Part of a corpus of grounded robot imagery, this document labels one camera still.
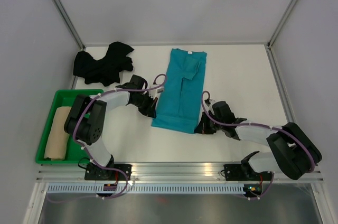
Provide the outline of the teal t-shirt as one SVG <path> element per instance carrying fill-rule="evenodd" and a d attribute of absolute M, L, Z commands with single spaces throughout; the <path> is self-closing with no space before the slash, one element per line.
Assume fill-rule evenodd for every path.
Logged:
<path fill-rule="evenodd" d="M 199 123 L 207 53 L 172 49 L 152 126 L 193 134 Z"/>

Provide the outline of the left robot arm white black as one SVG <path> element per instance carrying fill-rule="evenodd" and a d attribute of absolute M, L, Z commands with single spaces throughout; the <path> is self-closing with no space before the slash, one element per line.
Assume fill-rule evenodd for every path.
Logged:
<path fill-rule="evenodd" d="M 118 180 L 123 175 L 115 167 L 113 155 L 102 140 L 105 116 L 118 107 L 133 105 L 149 118 L 156 118 L 158 92 L 162 84 L 152 85 L 137 75 L 129 82 L 93 96 L 77 95 L 64 124 L 64 131 L 81 145 L 87 153 L 89 163 L 85 167 L 85 180 Z"/>

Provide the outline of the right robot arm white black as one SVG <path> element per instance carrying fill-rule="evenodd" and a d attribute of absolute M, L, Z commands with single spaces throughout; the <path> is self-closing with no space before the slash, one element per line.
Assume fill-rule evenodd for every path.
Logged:
<path fill-rule="evenodd" d="M 254 151 L 241 160 L 241 173 L 253 179 L 260 173 L 280 171 L 292 180 L 314 171 L 322 154 L 296 124 L 267 126 L 236 117 L 225 101 L 210 98 L 202 102 L 202 116 L 196 134 L 222 131 L 226 137 L 269 147 L 269 152 Z"/>

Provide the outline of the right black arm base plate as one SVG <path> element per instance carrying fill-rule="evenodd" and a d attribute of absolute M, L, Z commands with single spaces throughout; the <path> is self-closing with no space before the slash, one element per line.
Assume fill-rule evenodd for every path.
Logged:
<path fill-rule="evenodd" d="M 243 164 L 225 164 L 223 166 L 226 181 L 270 181 L 271 172 L 255 172 L 250 166 Z"/>

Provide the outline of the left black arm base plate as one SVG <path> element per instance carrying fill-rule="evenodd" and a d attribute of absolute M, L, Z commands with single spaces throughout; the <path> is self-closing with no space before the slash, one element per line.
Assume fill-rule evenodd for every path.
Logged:
<path fill-rule="evenodd" d="M 88 163 L 85 169 L 84 180 L 85 181 L 125 181 L 125 177 L 118 171 L 104 170 L 94 165 L 93 163 Z M 115 169 L 123 171 L 127 178 L 130 179 L 132 174 L 132 165 L 131 164 L 115 164 Z"/>

